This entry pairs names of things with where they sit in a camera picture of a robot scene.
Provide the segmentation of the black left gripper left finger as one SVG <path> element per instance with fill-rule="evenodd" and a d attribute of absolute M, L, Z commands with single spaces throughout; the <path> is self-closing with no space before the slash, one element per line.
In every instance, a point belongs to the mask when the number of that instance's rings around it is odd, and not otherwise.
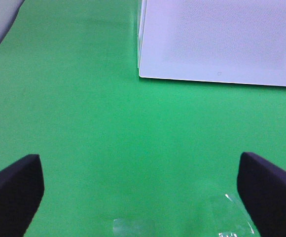
<path fill-rule="evenodd" d="M 22 237 L 44 195 L 40 156 L 26 155 L 0 171 L 0 237 Z"/>

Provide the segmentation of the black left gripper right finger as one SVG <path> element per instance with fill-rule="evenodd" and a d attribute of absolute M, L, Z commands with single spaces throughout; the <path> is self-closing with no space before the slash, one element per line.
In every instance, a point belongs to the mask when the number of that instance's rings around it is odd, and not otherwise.
<path fill-rule="evenodd" d="M 251 152 L 243 152 L 237 191 L 262 237 L 286 237 L 286 171 Z"/>

